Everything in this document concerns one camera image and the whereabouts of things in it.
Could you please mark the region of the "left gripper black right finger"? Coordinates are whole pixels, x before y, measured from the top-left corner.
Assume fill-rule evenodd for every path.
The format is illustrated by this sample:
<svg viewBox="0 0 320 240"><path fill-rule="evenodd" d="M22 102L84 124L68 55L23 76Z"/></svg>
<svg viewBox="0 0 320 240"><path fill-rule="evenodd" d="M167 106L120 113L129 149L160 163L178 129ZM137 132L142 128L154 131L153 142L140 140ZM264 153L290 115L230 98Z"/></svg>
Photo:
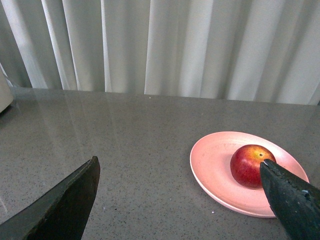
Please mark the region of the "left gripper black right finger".
<svg viewBox="0 0 320 240"><path fill-rule="evenodd" d="M320 190L270 159L260 163L262 188L291 240L320 238Z"/></svg>

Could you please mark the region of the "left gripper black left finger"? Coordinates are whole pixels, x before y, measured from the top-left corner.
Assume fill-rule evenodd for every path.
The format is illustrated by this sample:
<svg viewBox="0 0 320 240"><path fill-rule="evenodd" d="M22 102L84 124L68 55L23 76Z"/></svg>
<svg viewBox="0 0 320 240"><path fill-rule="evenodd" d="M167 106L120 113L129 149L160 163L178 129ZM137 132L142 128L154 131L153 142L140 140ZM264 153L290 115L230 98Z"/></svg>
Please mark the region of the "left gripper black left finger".
<svg viewBox="0 0 320 240"><path fill-rule="evenodd" d="M96 156L0 225L2 240L80 240L100 180Z"/></svg>

